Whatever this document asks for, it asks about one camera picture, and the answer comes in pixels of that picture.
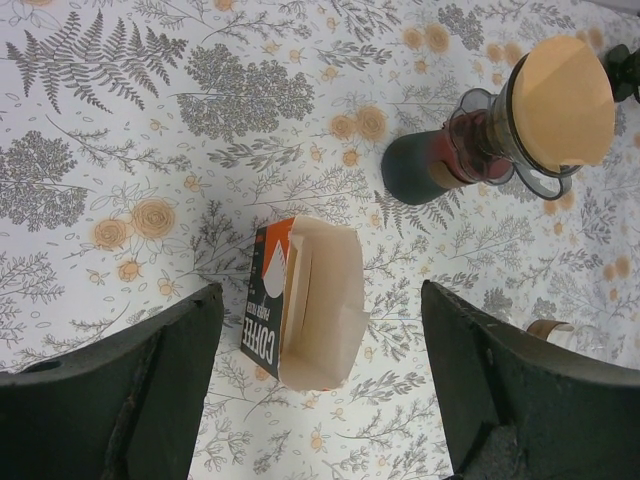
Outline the brown paper coffee filter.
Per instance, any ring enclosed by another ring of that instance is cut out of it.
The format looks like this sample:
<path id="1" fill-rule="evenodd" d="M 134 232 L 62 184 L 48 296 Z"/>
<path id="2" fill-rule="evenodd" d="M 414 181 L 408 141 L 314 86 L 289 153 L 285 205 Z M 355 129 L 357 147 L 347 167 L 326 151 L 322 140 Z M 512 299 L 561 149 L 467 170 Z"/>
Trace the brown paper coffee filter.
<path id="1" fill-rule="evenodd" d="M 615 105 L 606 72 L 583 41 L 558 35 L 527 55 L 511 94 L 517 133 L 540 166 L 600 164 L 614 139 Z"/>

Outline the orange coffee filter box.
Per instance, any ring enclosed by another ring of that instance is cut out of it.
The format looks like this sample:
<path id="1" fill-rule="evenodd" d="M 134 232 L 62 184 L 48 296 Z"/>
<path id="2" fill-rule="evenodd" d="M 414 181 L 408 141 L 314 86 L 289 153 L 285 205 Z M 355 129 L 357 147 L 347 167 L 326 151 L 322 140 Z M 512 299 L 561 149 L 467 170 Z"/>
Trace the orange coffee filter box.
<path id="1" fill-rule="evenodd" d="M 341 387 L 370 314 L 357 231 L 304 215 L 257 230 L 240 349 L 294 391 Z"/>

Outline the green glass dripper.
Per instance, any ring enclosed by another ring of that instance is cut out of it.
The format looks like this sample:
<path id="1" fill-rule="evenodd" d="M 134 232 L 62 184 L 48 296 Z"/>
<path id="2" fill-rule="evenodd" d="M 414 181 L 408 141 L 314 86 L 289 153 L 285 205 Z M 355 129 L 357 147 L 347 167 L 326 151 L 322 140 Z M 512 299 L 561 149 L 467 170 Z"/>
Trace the green glass dripper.
<path id="1" fill-rule="evenodd" d="M 615 103 L 639 98 L 639 50 L 632 52 L 626 45 L 613 47 L 604 57 L 604 68 Z"/>

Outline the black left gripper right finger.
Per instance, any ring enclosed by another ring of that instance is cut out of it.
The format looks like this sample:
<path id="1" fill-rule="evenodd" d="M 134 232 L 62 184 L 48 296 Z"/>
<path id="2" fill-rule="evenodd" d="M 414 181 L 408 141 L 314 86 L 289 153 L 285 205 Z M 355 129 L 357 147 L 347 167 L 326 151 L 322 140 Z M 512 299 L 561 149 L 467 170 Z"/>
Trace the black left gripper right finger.
<path id="1" fill-rule="evenodd" d="M 421 289 L 424 337 L 455 479 L 636 479 L 639 373 Z"/>

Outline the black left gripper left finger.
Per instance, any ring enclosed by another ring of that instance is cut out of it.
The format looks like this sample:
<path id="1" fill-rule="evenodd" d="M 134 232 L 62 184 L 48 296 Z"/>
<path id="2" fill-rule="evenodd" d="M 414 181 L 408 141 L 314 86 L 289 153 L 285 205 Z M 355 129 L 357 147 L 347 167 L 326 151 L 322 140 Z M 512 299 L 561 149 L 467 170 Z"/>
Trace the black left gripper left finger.
<path id="1" fill-rule="evenodd" d="M 2 373 L 2 478 L 187 478 L 223 317 L 213 283 L 89 346 Z"/>

